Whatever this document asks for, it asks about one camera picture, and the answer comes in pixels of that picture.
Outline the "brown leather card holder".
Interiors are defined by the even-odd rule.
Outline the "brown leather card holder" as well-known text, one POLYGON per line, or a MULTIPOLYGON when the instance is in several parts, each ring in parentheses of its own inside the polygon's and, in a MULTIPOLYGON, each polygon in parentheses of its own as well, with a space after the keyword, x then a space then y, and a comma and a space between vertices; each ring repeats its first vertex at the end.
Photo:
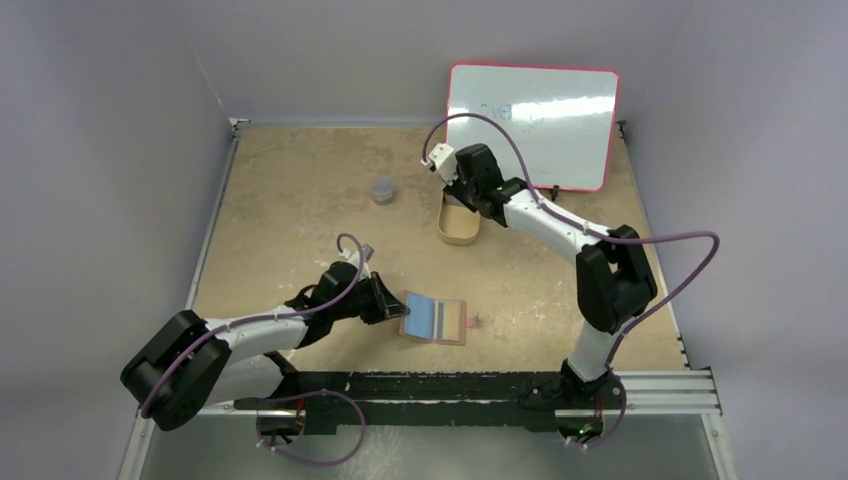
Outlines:
POLYGON ((409 312, 401 317, 401 337, 423 343, 463 346, 467 332, 479 325, 479 315, 470 314, 467 302, 438 299, 405 291, 403 301, 409 312))

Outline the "gold card with stripe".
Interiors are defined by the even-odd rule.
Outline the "gold card with stripe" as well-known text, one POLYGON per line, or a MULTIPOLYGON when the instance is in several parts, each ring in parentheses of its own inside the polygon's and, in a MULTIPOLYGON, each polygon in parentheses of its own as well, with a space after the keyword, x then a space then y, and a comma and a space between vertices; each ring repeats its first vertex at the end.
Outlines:
POLYGON ((434 303, 433 339, 438 342, 462 343, 465 320, 464 301, 437 300, 434 303))

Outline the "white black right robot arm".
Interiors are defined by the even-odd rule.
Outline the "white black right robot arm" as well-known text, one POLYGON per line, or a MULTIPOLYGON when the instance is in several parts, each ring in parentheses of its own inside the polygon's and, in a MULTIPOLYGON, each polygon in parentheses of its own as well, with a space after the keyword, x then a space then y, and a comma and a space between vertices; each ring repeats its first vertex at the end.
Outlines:
POLYGON ((600 394, 621 337, 647 316, 657 295, 643 239, 627 225, 609 229, 562 209, 528 175, 505 177, 485 144, 453 150, 440 143, 423 163, 461 211, 502 231, 480 244, 438 246, 431 230, 418 226, 421 217, 404 211, 377 230, 389 240, 390 265, 402 266, 408 284, 459 296, 488 319, 525 321, 534 315, 531 306, 554 303, 544 274, 561 274, 563 262, 571 263, 569 297, 576 304, 566 315, 583 323, 563 363, 561 392, 573 406, 588 405, 600 394))

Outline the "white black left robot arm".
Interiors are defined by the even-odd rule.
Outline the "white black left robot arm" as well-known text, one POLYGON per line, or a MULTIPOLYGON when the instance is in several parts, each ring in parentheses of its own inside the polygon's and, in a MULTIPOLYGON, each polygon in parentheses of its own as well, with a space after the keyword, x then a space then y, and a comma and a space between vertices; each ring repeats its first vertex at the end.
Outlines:
POLYGON ((284 409, 297 399, 298 382, 286 374, 292 367, 281 351, 316 343, 341 320, 374 325, 409 311, 378 273, 336 261, 316 283, 263 313, 231 319, 176 313, 124 366, 120 382, 142 416, 163 431, 183 426, 209 404, 240 398, 224 387, 238 366, 274 370, 261 380, 259 395, 284 409))

